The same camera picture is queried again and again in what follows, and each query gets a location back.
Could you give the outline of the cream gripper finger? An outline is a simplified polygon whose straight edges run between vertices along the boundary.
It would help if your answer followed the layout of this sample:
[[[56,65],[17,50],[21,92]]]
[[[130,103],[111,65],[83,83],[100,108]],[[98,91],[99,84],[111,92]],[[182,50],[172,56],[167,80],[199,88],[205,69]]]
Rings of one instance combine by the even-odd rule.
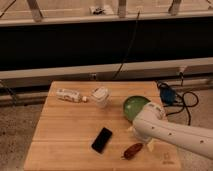
[[[133,130],[133,126],[130,126],[129,128],[126,129],[127,132],[131,132]]]
[[[151,139],[151,141],[147,144],[147,148],[150,152],[154,150],[154,139]]]

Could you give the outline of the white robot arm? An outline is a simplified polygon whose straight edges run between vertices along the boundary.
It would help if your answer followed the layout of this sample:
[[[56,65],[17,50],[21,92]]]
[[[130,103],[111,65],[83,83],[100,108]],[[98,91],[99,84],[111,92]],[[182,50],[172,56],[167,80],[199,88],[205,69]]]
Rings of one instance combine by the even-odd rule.
[[[140,141],[148,143],[152,138],[159,139],[213,160],[213,129],[165,121],[163,107],[154,102],[127,104],[124,113]]]

